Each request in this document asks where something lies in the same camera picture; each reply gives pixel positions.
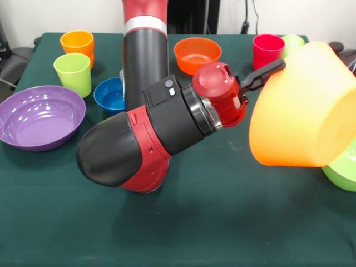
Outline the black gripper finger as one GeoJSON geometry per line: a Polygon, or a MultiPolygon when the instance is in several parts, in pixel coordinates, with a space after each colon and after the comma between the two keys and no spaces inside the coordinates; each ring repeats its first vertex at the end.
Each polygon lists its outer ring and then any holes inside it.
{"type": "Polygon", "coordinates": [[[255,91],[262,88],[266,83],[264,79],[257,79],[253,81],[244,80],[240,86],[243,91],[255,91]]]}
{"type": "Polygon", "coordinates": [[[248,74],[247,77],[241,82],[240,86],[264,86],[271,75],[283,70],[285,67],[286,63],[284,60],[275,60],[248,74]]]}

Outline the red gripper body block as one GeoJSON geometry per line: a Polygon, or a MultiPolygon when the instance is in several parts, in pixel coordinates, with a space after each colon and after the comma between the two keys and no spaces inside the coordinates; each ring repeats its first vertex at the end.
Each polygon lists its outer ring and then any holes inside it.
{"type": "Polygon", "coordinates": [[[195,72],[192,85],[199,96],[210,101],[224,127],[233,127],[243,120],[246,102],[239,99],[240,86],[228,64],[203,65],[195,72]]]}

